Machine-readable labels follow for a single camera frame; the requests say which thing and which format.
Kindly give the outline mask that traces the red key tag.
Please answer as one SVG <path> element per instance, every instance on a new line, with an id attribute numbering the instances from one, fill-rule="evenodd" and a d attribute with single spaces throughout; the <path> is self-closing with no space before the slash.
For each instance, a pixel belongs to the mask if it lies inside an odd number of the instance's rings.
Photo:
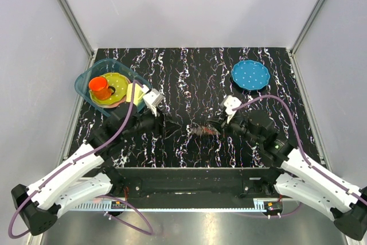
<path id="1" fill-rule="evenodd" d="M 218 131 L 214 127 L 204 127 L 204 133 L 207 135 L 217 135 Z"/>

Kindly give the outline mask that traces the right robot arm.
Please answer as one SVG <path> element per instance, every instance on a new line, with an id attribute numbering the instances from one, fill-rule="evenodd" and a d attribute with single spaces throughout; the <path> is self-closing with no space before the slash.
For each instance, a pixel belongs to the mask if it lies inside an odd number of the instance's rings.
<path id="1" fill-rule="evenodd" d="M 295 141 L 280 135 L 272 119 L 262 111 L 247 118 L 219 115 L 208 120 L 219 133 L 235 134 L 254 141 L 270 172 L 260 183 L 263 195 L 277 193 L 307 205 L 328 217 L 351 239 L 366 234 L 366 188 L 360 188 L 302 154 Z"/>

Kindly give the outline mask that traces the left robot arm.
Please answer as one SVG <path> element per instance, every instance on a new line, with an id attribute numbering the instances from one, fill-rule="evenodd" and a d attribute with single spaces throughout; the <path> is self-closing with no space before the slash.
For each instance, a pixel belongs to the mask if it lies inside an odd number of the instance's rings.
<path id="1" fill-rule="evenodd" d="M 17 217 L 25 223 L 26 232 L 36 236 L 89 199 L 125 193 L 124 177 L 104 163 L 120 153 L 122 142 L 127 138 L 149 132 L 167 137 L 180 128 L 160 109 L 146 108 L 139 112 L 133 103 L 121 104 L 90 134 L 86 143 L 53 171 L 28 186 L 18 184 L 11 190 L 15 213 L 8 226 L 9 237 L 24 236 L 13 234 Z"/>

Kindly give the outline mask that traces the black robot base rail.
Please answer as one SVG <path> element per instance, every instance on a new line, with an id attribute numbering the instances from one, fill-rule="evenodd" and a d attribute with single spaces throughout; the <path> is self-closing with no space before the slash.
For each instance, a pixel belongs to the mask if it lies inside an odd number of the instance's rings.
<path id="1" fill-rule="evenodd" d="M 124 168 L 111 194 L 137 208 L 249 208 L 253 199 L 277 199 L 266 168 Z"/>

